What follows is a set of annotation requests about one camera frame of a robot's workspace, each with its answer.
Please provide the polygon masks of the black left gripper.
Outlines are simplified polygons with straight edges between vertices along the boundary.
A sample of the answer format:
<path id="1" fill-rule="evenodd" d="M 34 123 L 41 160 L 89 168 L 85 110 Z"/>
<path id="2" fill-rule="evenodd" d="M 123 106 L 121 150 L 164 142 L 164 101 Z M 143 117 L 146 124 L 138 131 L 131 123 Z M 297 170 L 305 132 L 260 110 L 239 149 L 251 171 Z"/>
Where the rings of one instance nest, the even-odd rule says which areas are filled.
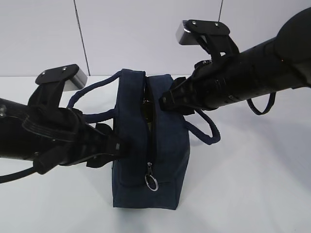
<path id="1" fill-rule="evenodd" d="M 131 146 L 104 123 L 95 127 L 83 122 L 82 115 L 75 114 L 76 130 L 73 141 L 57 142 L 33 161 L 33 169 L 45 174 L 56 166 L 72 166 L 86 163 L 87 167 L 100 168 L 109 162 L 129 157 Z"/>

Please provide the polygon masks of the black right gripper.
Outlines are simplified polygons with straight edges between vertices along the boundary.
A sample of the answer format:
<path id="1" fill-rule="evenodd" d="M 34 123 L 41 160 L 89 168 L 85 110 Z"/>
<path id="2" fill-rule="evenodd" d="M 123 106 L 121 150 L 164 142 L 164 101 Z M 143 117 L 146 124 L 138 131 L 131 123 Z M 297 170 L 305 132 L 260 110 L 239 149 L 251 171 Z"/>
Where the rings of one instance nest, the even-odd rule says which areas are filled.
<path id="1" fill-rule="evenodd" d="M 217 107 L 205 103 L 209 90 L 204 82 L 210 79 L 210 71 L 203 72 L 202 77 L 199 74 L 205 68 L 210 70 L 212 67 L 211 60 L 203 60 L 194 65 L 194 72 L 188 78 L 175 79 L 170 89 L 159 98 L 161 110 L 178 112 L 185 116 L 193 114 L 195 109 L 216 110 Z"/>

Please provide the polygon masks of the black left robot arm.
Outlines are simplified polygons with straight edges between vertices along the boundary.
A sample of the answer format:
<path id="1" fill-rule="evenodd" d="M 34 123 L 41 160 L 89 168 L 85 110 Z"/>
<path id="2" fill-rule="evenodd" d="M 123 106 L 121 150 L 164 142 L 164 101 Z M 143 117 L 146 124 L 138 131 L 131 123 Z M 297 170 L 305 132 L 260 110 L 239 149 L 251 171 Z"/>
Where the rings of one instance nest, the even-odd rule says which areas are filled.
<path id="1" fill-rule="evenodd" d="M 26 105 L 0 100 L 1 157 L 32 161 L 39 174 L 79 163 L 99 168 L 127 157 L 129 143 L 109 125 L 93 127 L 80 110 L 59 106 L 64 86 L 41 84 Z"/>

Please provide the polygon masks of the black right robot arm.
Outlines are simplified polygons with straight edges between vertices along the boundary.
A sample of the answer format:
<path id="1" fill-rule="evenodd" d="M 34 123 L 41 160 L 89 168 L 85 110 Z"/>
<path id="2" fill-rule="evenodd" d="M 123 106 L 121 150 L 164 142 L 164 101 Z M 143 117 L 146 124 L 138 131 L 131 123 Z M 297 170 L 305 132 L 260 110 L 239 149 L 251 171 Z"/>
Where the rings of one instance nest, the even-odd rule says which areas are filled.
<path id="1" fill-rule="evenodd" d="M 159 98 L 164 111 L 190 115 L 311 85 L 311 10 L 291 17 L 274 38 L 239 51 L 229 28 L 216 21 L 184 20 L 177 30 L 181 45 L 199 45 L 211 58 L 195 65 L 188 78 L 178 78 Z"/>

